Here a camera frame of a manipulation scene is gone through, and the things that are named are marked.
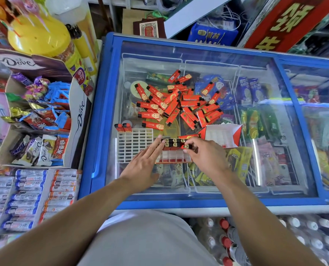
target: person's left hand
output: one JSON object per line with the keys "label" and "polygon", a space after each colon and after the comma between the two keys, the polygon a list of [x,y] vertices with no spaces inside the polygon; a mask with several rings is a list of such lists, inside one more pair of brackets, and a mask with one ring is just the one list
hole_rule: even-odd
{"label": "person's left hand", "polygon": [[144,191],[158,180],[159,175],[152,174],[152,169],[164,147],[164,140],[161,142],[161,138],[160,134],[148,148],[140,151],[122,171],[120,178],[128,180],[133,194]]}

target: white freezer edge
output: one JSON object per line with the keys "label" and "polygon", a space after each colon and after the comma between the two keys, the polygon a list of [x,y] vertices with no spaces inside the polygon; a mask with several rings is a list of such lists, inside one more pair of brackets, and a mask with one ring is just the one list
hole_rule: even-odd
{"label": "white freezer edge", "polygon": [[[267,206],[273,214],[311,214],[329,213],[329,205],[295,205],[295,206]],[[175,214],[179,217],[220,217],[230,216],[227,207],[213,208],[176,208],[176,209],[154,209],[168,214]],[[110,217],[131,210],[114,210]]]}

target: hand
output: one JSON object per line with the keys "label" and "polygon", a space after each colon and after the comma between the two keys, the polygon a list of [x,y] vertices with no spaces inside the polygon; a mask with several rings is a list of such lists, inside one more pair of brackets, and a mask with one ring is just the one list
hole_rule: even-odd
{"label": "hand", "polygon": [[185,144],[193,144],[194,149],[184,149],[184,152],[214,182],[229,170],[225,150],[214,141],[192,137]]}
{"label": "hand", "polygon": [[140,151],[122,171],[120,178],[128,180],[132,194],[144,191],[158,180],[159,174],[152,174],[152,169],[164,147],[164,140],[161,142],[161,138],[162,135],[158,135],[153,143]]}

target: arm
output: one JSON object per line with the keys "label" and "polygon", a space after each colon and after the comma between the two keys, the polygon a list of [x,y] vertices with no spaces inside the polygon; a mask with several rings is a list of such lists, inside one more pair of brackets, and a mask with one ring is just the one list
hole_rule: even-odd
{"label": "arm", "polygon": [[151,172],[164,147],[164,142],[160,142],[161,136],[137,154],[119,179],[75,202],[2,248],[0,265],[76,265],[116,207],[128,196],[149,188],[158,179],[158,174]]}
{"label": "arm", "polygon": [[252,265],[323,265],[229,169],[221,146],[199,138],[186,144],[197,148],[186,151],[222,193]]}

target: person's right hand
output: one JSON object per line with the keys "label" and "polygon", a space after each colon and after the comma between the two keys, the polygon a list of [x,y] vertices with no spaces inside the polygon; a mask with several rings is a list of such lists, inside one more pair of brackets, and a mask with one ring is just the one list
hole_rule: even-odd
{"label": "person's right hand", "polygon": [[193,149],[184,149],[184,152],[188,153],[199,169],[213,181],[230,171],[226,152],[219,144],[198,137],[188,139],[185,144],[193,144]]}

